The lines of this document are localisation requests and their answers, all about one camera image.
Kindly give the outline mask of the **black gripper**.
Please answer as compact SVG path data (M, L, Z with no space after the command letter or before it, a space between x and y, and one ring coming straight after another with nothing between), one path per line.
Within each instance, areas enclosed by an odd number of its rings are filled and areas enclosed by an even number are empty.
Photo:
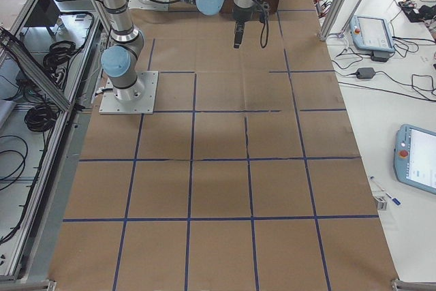
M240 48L243 41L244 24L253 18L254 12L254 7L233 7L232 18L235 21L234 48Z

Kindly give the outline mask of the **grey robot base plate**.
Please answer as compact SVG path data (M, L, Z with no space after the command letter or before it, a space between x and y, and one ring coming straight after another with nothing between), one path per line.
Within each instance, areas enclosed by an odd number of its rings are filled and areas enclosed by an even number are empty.
M108 78L99 107L100 114L153 114L159 79L158 71L138 73L136 83L128 89L118 89Z

